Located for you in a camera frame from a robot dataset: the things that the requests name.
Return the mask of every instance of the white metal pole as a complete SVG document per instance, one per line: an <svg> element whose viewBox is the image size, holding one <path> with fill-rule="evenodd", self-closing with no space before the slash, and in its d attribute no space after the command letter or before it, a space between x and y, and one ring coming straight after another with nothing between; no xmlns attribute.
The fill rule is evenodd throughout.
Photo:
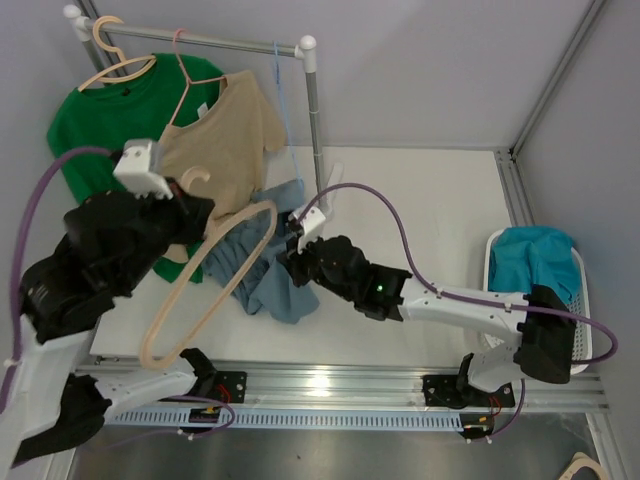
<svg viewBox="0 0 640 480"><path fill-rule="evenodd" d="M84 25L84 20L87 17L84 17L80 9L75 5L66 5L63 12L64 16L71 23L76 36L82 42L82 45L84 45L84 48L87 51L87 55L89 55L91 63L93 63L96 71L100 72L104 70L104 64L102 63L100 54L98 53L96 46L92 42L91 34L89 33L90 30L87 30Z"/></svg>
<svg viewBox="0 0 640 480"><path fill-rule="evenodd" d="M316 59L316 39L311 35L305 35L298 43L296 58L301 58L304 65L304 73L307 80L307 98L309 101L309 122L311 124L311 143L313 145L313 166L316 173L316 188L318 192L326 188L324 157L322 151L322 138L320 136L320 110L318 107L318 80L316 72L318 63ZM327 199L320 199L320 210L327 210Z"/></svg>

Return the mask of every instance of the wooden hanger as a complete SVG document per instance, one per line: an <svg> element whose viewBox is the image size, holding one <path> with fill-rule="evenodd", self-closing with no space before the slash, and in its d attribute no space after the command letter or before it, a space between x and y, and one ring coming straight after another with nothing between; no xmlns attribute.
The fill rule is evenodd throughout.
<svg viewBox="0 0 640 480"><path fill-rule="evenodd" d="M604 468L602 468L598 462L589 457L586 453L582 452L578 452L573 456L571 464L564 472L562 472L562 475L560 475L558 480L571 480L578 471L583 468L593 470L599 480L609 480L609 476L607 475L607 472L604 471Z"/></svg>
<svg viewBox="0 0 640 480"><path fill-rule="evenodd" d="M105 23L124 23L124 22L121 19L119 19L118 17L114 17L113 15L105 15L103 17L100 17L93 24L93 38L95 39L96 43L103 50L106 50L107 52L115 53L118 56L118 59L120 60L120 63L117 63L116 65L112 65L112 66L110 66L108 68L105 68L101 72L96 73L93 77L91 77L89 80L87 80L86 82L84 82L82 85L80 85L78 87L78 91L79 92L82 92L89 85L91 85L91 84L93 84L94 82L97 82L97 81L100 81L102 83L124 83L124 82L128 82L129 80L133 80L134 78L138 78L138 77L144 75L156 63L156 57L153 56L153 55L145 55L143 57L136 57L136 58L127 59L127 57L124 56L124 52L121 49L119 49L118 47L113 47L111 45L107 45L106 43L104 43L102 41L102 38L100 38L100 28ZM124 77L108 77L107 76L109 73L111 73L114 70L117 70L117 69L119 69L121 67L126 67L127 65L131 65L133 63L138 63L138 62L142 62L142 61L146 61L147 63L140 70L138 70L135 73L132 73L131 75L125 75Z"/></svg>

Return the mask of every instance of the clothes hanger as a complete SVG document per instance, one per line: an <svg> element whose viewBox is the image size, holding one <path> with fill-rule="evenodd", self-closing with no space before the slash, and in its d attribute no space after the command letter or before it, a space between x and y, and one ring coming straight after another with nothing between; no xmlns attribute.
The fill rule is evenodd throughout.
<svg viewBox="0 0 640 480"><path fill-rule="evenodd" d="M98 44L98 46L100 46L100 48L102 48L103 50L106 50L107 52L115 53L118 56L120 63L117 63L116 65L112 65L108 68L105 68L101 72L96 73L93 77L91 77L89 80L87 80L86 82L84 82L82 85L78 87L79 92L82 92L89 85L97 81L100 81L102 83L128 82L129 80L133 80L134 78L138 78L144 75L156 63L156 57L154 55L145 55L143 57L127 59L127 57L124 56L124 52L121 49L104 43L102 41L102 38L100 38L100 28L105 23L124 23L124 22L118 17L114 17L113 15L105 15L103 17L100 17L93 24L93 38ZM135 73L132 73L130 75L125 75L124 77L108 77L107 76L109 73L113 72L114 70L117 70L122 67L126 67L127 65L131 65L133 63L142 62L142 61L146 61L147 63Z"/></svg>
<svg viewBox="0 0 640 480"><path fill-rule="evenodd" d="M179 28L178 30L176 30L176 33L173 34L173 40L171 41L171 45L173 46L173 52L176 54L176 58L178 59L178 65L180 65L180 70L182 70L182 74L184 75L184 79L187 82L187 85L184 88L184 92L182 92L182 97L178 102L178 106L176 107L175 111L173 112L173 115L171 116L171 120L169 120L169 125L173 125L173 122L178 116L178 112L180 111L180 108L184 103L184 99L187 98L187 93L189 92L189 88L191 88L191 85L202 85L205 83L219 82L224 78L224 75L223 75L222 77L210 78L208 80L198 80L197 82L191 79L191 77L189 76L189 72L187 72L187 69L184 66L182 57L180 57L180 52L178 51L178 37L182 32L185 32L185 31L186 29L184 28Z"/></svg>
<svg viewBox="0 0 640 480"><path fill-rule="evenodd" d="M206 181L209 179L209 177L210 173L206 169L202 167L191 167L182 175L179 184L181 188L188 193L189 187L195 179ZM262 237L262 240L260 240L258 245L256 245L255 249L247 257L240 269L235 273L233 278L229 280L229 283L224 287L222 292L220 292L220 295L218 295L218 298L215 300L215 302L211 304L209 310L207 310L207 312L200 318L200 320L198 320L198 322L189 331L189 333L182 340L177 342L167 355L159 359L154 358L152 348L156 337L162 330L162 327L167 320L167 316L173 309L176 301L178 300L178 298L180 298L180 295L182 295L182 291L186 287L189 278L191 278L193 272L195 272L196 269L200 266L200 264L204 260L204 257L232 228L263 211L269 212L270 223L267 232L264 234L264 237ZM222 302L224 302L225 299L228 298L229 295L231 295L231 292L233 292L233 290L242 281L251 266L258 259L258 256L266 248L267 243L269 242L269 240L271 240L271 237L273 237L276 231L277 223L278 209L273 200L263 200L258 203L250 204L233 215L231 218L223 221L221 224L216 224L215 220L213 219L213 213L209 215L205 231L206 238L204 242L198 248L193 257L191 257L189 263L185 265L184 269L178 276L178 279L175 281L173 289L171 290L169 295L167 295L164 303L160 307L156 318L153 320L153 323L145 333L139 353L140 363L144 368L149 370L160 370L169 368L171 364L175 362L180 353L189 346L189 344L193 341L200 330L202 330L205 324L218 310L220 305L222 305Z"/></svg>

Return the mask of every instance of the white table surface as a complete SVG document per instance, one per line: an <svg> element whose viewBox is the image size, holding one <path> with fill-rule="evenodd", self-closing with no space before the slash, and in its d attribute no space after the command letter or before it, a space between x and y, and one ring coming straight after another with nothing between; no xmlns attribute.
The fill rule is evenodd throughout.
<svg viewBox="0 0 640 480"><path fill-rule="evenodd" d="M307 196L315 192L310 147L296 147ZM380 190L405 223L418 268L429 279L452 286L482 287L488 237L510 225L492 152L424 149L325 149L327 176L344 163L343 181ZM266 185L294 177L288 153L265 160ZM342 190L324 237L344 234L376 263L407 268L400 236L384 205L359 190ZM137 356L171 285L150 272L131 299L100 322L91 353ZM158 336L154 353L167 353L176 339L216 298L220 287L205 278L190 284ZM377 322L352 305L314 286L320 307L296 325L268 314L248 316L229 298L200 332L193 346L212 359L313 364L457 367L477 347L477 334L433 322Z"/></svg>

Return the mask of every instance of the purple cable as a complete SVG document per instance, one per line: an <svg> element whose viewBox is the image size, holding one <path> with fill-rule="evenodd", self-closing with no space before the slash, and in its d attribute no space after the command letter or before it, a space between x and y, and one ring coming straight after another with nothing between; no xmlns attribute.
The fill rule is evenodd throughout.
<svg viewBox="0 0 640 480"><path fill-rule="evenodd" d="M387 208L391 212L391 215L393 215L393 218L396 221L396 225L398 225L398 230L400 231L400 237L402 238L402 246L404 248L404 253L407 257L407 261L409 262L409 267L411 268L411 271L416 276L416 278L420 281L420 283L422 283L422 285L424 285L424 287L427 290L429 290L432 293L439 293L439 295L445 298L450 298L451 300L472 303L474 305L482 305L484 307L504 308L504 303L500 303L500 302L494 302L491 300L480 300L477 298L466 297L464 295L458 295L455 293L449 293L444 291L438 292L438 289L420 274L420 272L418 271L418 268L416 267L416 264L413 261L413 256L411 255L411 250L409 249L409 241L407 240L407 232L404 229L404 225L402 224L402 220L400 219L400 215L398 214L398 211L382 193L380 193L379 191L377 191L376 189L368 185L349 182L349 183L338 183L336 185L332 185L330 187L325 188L324 190L319 192L315 197L311 199L311 201L307 204L307 206L304 208L304 210L300 214L299 220L302 220L307 215L307 213L309 213L309 210L311 210L311 207L315 205L320 198L324 197L327 193L332 192L333 190L338 190L340 188L357 188L357 189L369 192L375 195L376 197L378 197L380 200L382 200L382 203L384 203L387 206ZM513 305L511 308L513 310L519 310L519 311L525 311L525 312L557 315L560 317L568 318L570 320L574 320L576 322L583 322L588 325L591 325L593 328L604 333L607 337L609 337L609 340L611 340L611 348L609 349L608 352L606 352L603 355L600 355L599 357L595 357L591 359L574 360L572 362L574 365L589 365L592 363L603 362L613 357L615 353L618 351L618 339L616 338L614 333L611 330L609 330L609 328L607 328L605 325L599 322L596 322L595 320L592 320L587 317L583 317L582 315L577 315L575 313L565 312L562 310L555 310L553 308L534 307L534 306L528 306L528 305L527 306Z"/></svg>
<svg viewBox="0 0 640 480"><path fill-rule="evenodd" d="M205 397L192 397L191 395L179 395L176 397L171 397L169 398L169 400L178 400L178 401L193 401L193 402L202 402L202 403L207 403L207 404L213 404L217 407L221 407L224 408L227 412L229 412L229 414L231 414L231 418L226 422L223 423L222 425L215 427L215 428L207 428L206 432L203 433L194 433L192 434L193 437L192 438L205 438L205 437L209 437L215 433L218 433L222 430L226 430L227 428L229 428L231 425L233 425L233 422L236 421L236 412L233 408L231 408L231 406L229 406L227 403L224 402L219 402L218 400L213 400L211 398L205 398ZM153 437L155 435L167 435L167 434L171 434L171 435L177 435L179 432L179 430L176 430L175 428L162 428L162 429L154 429L150 432L145 432L145 433L141 433L140 435L135 435L133 437L130 438L126 438L120 442L116 442L116 443L112 443L111 445L107 445L106 447L101 447L98 449L95 449L92 451L94 452L100 452L103 450L111 450L112 448L118 448L121 447L122 445L126 445L128 443L131 442L135 442L137 440L140 440L142 438L147 438L147 437Z"/></svg>
<svg viewBox="0 0 640 480"><path fill-rule="evenodd" d="M7 368L2 382L2 388L0 388L0 414L2 414L2 412L7 408L11 384L13 383L13 378L17 370L17 363L20 361L20 358L22 358L22 338L20 335L20 277L22 275L22 262L24 261L24 252L27 246L29 228L31 227L36 207L38 206L47 185L49 185L49 182L56 172L75 156L90 153L109 156L111 151L100 147L78 147L65 152L62 156L57 158L47 169L44 175L42 175L36 187L33 189L33 193L31 194L31 197L27 202L27 207L22 215L22 220L18 229L18 237L16 238L16 246L11 263L11 277L9 280L9 301L11 304L11 323L13 324L13 354L11 360L14 365Z"/></svg>

